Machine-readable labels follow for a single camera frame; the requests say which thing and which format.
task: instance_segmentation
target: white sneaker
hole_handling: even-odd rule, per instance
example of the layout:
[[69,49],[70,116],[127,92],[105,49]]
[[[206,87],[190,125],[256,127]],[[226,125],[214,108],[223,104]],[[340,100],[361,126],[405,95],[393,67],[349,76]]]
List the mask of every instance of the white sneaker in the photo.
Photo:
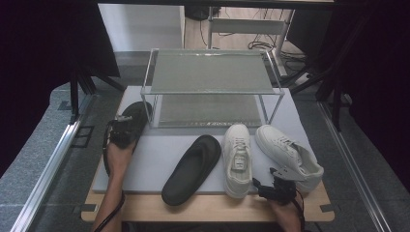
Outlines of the white sneaker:
[[222,142],[225,191],[233,198],[247,196],[252,180],[249,131],[243,124],[232,125]]
[[296,187],[304,192],[310,192],[319,185],[323,167],[296,141],[291,141],[284,133],[270,125],[258,128],[255,140],[262,152],[280,165],[276,176],[296,181]]

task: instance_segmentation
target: glass display stand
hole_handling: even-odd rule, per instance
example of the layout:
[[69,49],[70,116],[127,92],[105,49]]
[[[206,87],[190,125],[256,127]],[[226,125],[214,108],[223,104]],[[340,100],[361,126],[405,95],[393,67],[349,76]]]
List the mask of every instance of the glass display stand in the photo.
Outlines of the glass display stand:
[[153,49],[141,98],[153,106],[154,128],[259,127],[271,124],[284,95],[272,88],[277,73],[266,50]]

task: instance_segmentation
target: white wall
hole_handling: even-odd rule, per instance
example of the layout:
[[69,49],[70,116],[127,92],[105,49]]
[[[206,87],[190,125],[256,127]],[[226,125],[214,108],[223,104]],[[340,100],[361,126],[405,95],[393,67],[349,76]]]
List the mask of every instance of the white wall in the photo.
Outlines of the white wall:
[[182,48],[182,7],[99,4],[114,51]]

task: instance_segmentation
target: black slide sandal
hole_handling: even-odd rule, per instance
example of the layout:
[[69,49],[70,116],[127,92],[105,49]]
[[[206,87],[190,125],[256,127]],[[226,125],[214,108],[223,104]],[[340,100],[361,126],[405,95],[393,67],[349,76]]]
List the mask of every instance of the black slide sandal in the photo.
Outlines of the black slide sandal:
[[163,186],[163,202],[178,206],[190,199],[217,165],[220,152],[220,143],[213,136],[199,136],[181,157]]
[[147,108],[144,102],[138,101],[129,105],[122,115],[118,115],[115,120],[111,120],[107,123],[102,143],[102,156],[105,171],[109,176],[109,167],[107,160],[106,145],[109,142],[114,143],[120,149],[127,148],[132,142],[136,144],[144,131],[145,125],[148,122],[147,110],[149,114],[152,112],[152,106],[146,102]]

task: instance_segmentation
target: human hand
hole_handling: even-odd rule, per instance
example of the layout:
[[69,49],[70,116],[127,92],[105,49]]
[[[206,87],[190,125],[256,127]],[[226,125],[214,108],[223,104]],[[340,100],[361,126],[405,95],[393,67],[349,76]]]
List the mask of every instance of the human hand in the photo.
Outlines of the human hand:
[[[296,202],[303,207],[302,196],[298,193],[295,197]],[[296,206],[289,202],[286,205],[280,205],[275,200],[268,200],[268,203],[274,212],[277,223],[285,232],[301,232],[301,221]]]
[[120,149],[114,143],[107,145],[107,159],[111,175],[124,175],[131,162],[132,150],[135,142],[131,143],[127,148]]

